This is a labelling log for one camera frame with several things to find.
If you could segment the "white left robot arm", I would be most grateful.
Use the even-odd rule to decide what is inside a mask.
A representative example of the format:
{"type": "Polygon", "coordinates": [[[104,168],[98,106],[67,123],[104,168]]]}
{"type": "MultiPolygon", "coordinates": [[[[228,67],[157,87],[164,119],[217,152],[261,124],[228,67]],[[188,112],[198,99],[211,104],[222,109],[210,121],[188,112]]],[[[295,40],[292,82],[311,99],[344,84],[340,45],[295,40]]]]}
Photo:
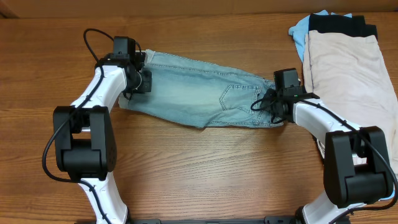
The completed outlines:
{"type": "Polygon", "coordinates": [[[60,171],[86,193],[97,223],[130,223],[113,170],[117,147],[110,112],[120,96],[151,91],[152,74],[144,70],[146,53],[107,54],[83,94],[53,112],[55,154],[60,171]]]}

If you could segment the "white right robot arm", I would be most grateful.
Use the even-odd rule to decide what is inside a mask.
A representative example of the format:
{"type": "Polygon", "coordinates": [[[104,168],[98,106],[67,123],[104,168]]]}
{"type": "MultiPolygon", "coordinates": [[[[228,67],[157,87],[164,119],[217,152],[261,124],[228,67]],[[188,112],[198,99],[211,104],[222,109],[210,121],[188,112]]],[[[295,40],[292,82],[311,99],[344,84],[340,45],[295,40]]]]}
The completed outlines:
{"type": "Polygon", "coordinates": [[[323,193],[294,216],[265,223],[349,223],[358,211],[380,211],[397,202],[397,177],[388,163],[386,139],[376,127],[360,127],[329,110],[313,93],[267,90],[261,108],[305,128],[325,147],[323,193]]]}

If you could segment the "light blue denim jeans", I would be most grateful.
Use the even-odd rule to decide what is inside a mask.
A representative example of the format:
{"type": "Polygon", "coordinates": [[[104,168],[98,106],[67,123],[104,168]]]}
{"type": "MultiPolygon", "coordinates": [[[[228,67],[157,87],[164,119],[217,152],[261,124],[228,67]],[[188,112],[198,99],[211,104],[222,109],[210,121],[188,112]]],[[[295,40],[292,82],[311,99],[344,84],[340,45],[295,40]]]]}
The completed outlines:
{"type": "Polygon", "coordinates": [[[146,50],[144,70],[152,74],[149,93],[119,97],[122,109],[196,128],[273,128],[271,115],[252,110],[274,83],[232,67],[146,50]]]}

